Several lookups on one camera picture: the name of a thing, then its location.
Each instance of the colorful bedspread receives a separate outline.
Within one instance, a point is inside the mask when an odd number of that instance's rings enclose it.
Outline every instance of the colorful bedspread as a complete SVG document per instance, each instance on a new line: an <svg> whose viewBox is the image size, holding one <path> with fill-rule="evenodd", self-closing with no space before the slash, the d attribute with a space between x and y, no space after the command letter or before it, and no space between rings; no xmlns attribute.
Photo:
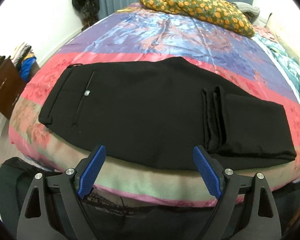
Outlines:
<svg viewBox="0 0 300 240"><path fill-rule="evenodd" d="M38 122L41 106L63 70L74 63L159 61L182 56L217 73L252 95L286 110L295 161L263 172L272 189L300 176L300 103L274 62L253 40L193 18L153 12L132 4L64 45L27 84L13 111L9 137L40 165L63 171L88 152L71 146ZM120 196L175 206L213 206L198 172L165 171L106 158L95 186Z"/></svg>

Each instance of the white wall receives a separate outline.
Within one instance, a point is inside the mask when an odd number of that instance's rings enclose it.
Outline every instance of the white wall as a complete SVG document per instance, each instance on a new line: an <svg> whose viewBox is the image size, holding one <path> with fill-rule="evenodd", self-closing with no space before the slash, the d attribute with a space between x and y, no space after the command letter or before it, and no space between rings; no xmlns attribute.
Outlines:
<svg viewBox="0 0 300 240"><path fill-rule="evenodd" d="M296 20L300 23L300 10L293 0L253 0L252 5L260 8L260 15L254 24L265 25L270 13L283 17L290 13L293 17L287 17L287 20Z"/></svg>
<svg viewBox="0 0 300 240"><path fill-rule="evenodd" d="M41 66L81 28L71 0L5 0L0 6L0 55L9 56L25 41ZM3 121L0 113L0 125Z"/></svg>

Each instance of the green patterned pillow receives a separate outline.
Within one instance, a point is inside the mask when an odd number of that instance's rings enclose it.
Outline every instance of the green patterned pillow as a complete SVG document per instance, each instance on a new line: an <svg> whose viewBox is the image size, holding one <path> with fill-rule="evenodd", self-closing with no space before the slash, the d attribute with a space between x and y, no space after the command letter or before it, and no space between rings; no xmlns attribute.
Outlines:
<svg viewBox="0 0 300 240"><path fill-rule="evenodd" d="M254 35L251 23L233 4L224 0L140 0L159 12L181 14L218 25L248 38Z"/></svg>

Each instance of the wooden cabinet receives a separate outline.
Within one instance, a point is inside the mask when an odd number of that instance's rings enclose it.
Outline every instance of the wooden cabinet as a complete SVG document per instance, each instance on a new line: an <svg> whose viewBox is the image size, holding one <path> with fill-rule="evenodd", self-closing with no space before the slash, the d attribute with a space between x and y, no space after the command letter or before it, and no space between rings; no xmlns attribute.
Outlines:
<svg viewBox="0 0 300 240"><path fill-rule="evenodd" d="M0 66L0 112L7 119L10 119L25 86L10 58L5 59Z"/></svg>

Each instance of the folded black pants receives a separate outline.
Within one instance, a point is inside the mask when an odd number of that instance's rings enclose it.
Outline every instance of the folded black pants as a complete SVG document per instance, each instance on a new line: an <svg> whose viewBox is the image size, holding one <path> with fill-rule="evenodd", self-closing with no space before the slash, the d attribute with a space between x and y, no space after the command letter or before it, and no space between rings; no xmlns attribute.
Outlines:
<svg viewBox="0 0 300 240"><path fill-rule="evenodd" d="M193 170L202 144L224 167L294 160L283 106L181 57L68 67L39 121L74 146L158 169Z"/></svg>

